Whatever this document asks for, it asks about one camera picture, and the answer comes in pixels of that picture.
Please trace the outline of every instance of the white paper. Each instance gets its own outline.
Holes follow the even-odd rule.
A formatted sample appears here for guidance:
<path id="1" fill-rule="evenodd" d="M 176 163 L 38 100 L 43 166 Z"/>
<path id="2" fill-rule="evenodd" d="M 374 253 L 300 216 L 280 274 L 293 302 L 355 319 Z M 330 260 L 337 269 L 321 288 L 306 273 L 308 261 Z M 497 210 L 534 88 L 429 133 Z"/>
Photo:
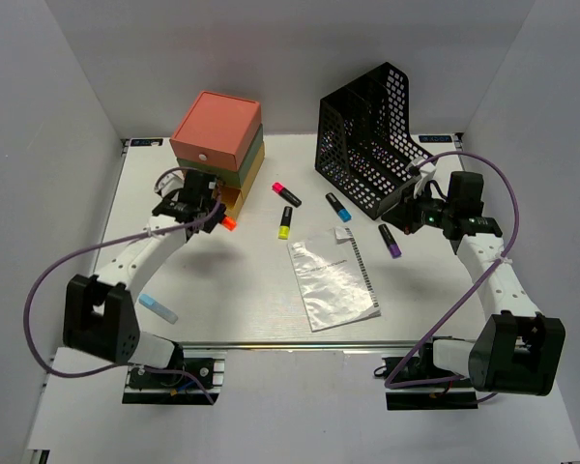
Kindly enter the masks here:
<path id="1" fill-rule="evenodd" d="M 380 315 L 348 227 L 290 244 L 288 251 L 313 332 Z"/>

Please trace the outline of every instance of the yellow highlighter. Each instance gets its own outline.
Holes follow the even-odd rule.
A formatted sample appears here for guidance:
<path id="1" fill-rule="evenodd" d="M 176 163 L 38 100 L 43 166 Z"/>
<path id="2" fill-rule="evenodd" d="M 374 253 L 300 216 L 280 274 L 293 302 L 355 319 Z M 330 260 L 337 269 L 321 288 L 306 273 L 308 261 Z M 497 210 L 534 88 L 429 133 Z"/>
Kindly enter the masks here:
<path id="1" fill-rule="evenodd" d="M 290 221 L 292 220 L 292 207 L 286 206 L 283 209 L 283 216 L 281 217 L 281 224 L 279 225 L 279 233 L 277 237 L 281 240 L 288 240 L 290 235 Z"/>

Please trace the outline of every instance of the tabletop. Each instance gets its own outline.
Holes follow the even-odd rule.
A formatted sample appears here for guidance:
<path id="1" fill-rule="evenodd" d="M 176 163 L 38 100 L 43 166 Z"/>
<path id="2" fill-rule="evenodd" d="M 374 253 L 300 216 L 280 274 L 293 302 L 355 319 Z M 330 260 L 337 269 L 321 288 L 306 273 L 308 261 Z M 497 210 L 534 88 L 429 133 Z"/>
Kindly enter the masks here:
<path id="1" fill-rule="evenodd" d="M 136 305 L 140 329 L 176 341 L 411 341 L 421 338 L 465 293 L 472 282 L 437 229 L 423 227 L 404 236 L 390 226 L 403 256 L 393 260 L 372 220 L 314 169 L 316 135 L 269 135 L 266 156 L 230 232 L 217 227 L 198 234 L 175 252 L 143 292 L 178 315 L 170 325 Z M 454 150 L 452 143 L 426 143 L 433 154 Z M 159 203 L 153 183 L 176 166 L 167 139 L 160 146 L 129 147 L 117 187 L 105 241 L 140 231 Z M 438 164 L 436 179 L 444 190 L 451 171 L 461 170 L 457 157 Z M 292 217 L 289 240 L 277 238 L 287 203 L 271 190 L 281 182 L 302 199 Z M 288 243 L 342 225 L 325 194 L 334 192 L 352 215 L 350 227 L 380 304 L 381 316 L 313 333 L 294 276 Z M 97 263 L 108 263 L 121 247 L 101 251 Z M 439 334 L 474 339 L 485 323 L 474 296 Z"/>

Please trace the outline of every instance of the white table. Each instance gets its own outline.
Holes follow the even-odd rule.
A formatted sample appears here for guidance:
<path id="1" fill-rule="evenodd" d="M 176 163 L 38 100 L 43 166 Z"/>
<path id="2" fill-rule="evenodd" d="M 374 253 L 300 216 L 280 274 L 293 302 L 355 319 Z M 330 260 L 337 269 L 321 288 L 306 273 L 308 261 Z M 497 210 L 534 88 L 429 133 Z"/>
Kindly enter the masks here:
<path id="1" fill-rule="evenodd" d="M 143 307 L 143 330 L 202 342 L 416 340 L 471 284 L 440 231 L 396 233 L 404 256 L 393 261 L 376 223 L 339 195 L 383 315 L 311 333 L 286 243 L 276 238 L 281 181 L 304 202 L 293 240 L 340 224 L 324 194 L 334 190 L 313 170 L 315 137 L 265 137 L 267 156 L 235 232 L 218 228 L 175 253 L 145 288 L 179 314 L 171 326 Z M 451 146 L 429 145 L 440 152 Z M 152 184 L 175 165 L 165 143 L 130 148 L 105 239 L 145 223 L 158 198 Z M 439 163 L 447 187 L 459 169 Z M 308 183 L 299 182 L 306 176 Z M 105 250 L 102 265 L 119 249 Z M 484 324 L 473 297 L 442 333 L 473 338 Z M 558 387 L 547 397 L 503 395 L 476 411 L 388 412 L 374 353 L 228 352 L 215 407 L 123 405 L 124 367 L 80 380 L 50 376 L 29 448 L 51 450 L 49 464 L 176 463 L 560 463 L 580 459 Z M 54 367 L 82 371 L 105 362 L 61 348 Z"/>
<path id="2" fill-rule="evenodd" d="M 144 288 L 179 316 L 170 325 L 137 305 L 140 328 L 177 341 L 408 341 L 417 340 L 471 285 L 466 269 L 442 232 L 424 227 L 404 236 L 392 226 L 403 256 L 392 260 L 373 221 L 314 169 L 315 135 L 265 137 L 266 157 L 234 232 L 218 227 L 199 234 L 172 255 Z M 428 143 L 432 153 L 452 143 Z M 158 175 L 176 165 L 167 142 L 130 147 L 104 239 L 132 234 L 145 225 L 159 197 Z M 446 191 L 457 157 L 439 162 L 436 179 Z M 346 206 L 363 262 L 381 306 L 381 317 L 312 333 L 292 270 L 287 243 L 277 238 L 287 203 L 272 190 L 282 182 L 303 200 L 295 209 L 289 242 L 342 224 L 325 199 L 329 191 Z M 120 252 L 104 249 L 99 266 Z M 477 297 L 468 301 L 440 334 L 476 338 L 485 323 Z"/>

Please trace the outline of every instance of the light blue eraser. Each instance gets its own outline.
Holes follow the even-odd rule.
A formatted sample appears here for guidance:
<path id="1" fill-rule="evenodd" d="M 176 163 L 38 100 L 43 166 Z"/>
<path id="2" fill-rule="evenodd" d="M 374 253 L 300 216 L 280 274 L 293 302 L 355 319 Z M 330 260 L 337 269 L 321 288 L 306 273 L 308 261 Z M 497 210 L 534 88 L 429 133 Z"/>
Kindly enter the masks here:
<path id="1" fill-rule="evenodd" d="M 146 307 L 147 309 L 150 309 L 158 317 L 166 320 L 170 324 L 174 324 L 176 321 L 178 321 L 178 316 L 174 312 L 169 310 L 163 304 L 159 303 L 153 297 L 146 295 L 145 293 L 142 293 L 137 300 L 142 306 Z"/>

